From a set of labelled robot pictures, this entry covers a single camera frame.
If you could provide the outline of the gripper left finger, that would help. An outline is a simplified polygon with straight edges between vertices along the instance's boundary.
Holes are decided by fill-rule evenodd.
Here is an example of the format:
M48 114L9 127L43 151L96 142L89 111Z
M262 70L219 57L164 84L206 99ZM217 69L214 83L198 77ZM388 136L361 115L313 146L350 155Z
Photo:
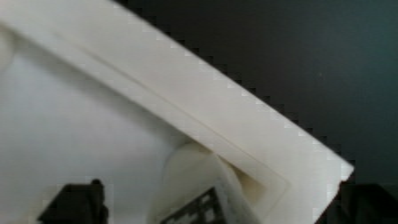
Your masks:
M63 187L38 221L39 224L109 224L105 185L98 179Z

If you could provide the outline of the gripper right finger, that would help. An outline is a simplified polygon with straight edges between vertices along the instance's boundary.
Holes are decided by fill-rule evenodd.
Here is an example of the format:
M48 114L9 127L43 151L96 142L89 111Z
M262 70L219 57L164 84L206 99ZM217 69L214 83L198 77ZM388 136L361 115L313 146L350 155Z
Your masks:
M398 224L398 184L345 182L318 224Z

